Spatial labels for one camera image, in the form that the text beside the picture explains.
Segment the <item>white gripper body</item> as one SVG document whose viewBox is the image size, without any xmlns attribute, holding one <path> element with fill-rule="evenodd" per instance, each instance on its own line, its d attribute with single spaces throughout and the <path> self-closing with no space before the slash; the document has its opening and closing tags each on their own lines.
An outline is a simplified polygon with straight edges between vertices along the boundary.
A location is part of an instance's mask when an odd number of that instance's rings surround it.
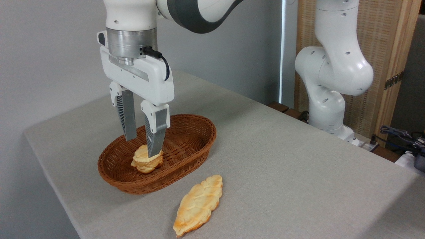
<svg viewBox="0 0 425 239">
<path fill-rule="evenodd" d="M 97 39 L 109 79 L 155 106 L 174 99 L 172 72 L 157 51 L 156 31 L 102 31 Z"/>
</svg>

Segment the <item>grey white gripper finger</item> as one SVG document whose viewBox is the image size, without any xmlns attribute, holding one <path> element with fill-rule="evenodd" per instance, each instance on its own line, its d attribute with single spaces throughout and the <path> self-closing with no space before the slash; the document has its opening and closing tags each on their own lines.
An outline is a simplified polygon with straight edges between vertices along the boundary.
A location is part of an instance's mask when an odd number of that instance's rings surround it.
<svg viewBox="0 0 425 239">
<path fill-rule="evenodd" d="M 152 157 L 160 153 L 166 129 L 170 127 L 169 105 L 155 106 L 144 100 L 141 103 L 141 110 L 145 114 L 148 156 Z"/>
<path fill-rule="evenodd" d="M 118 83 L 110 83 L 111 102 L 116 107 L 126 141 L 137 137 L 133 92 Z"/>
</svg>

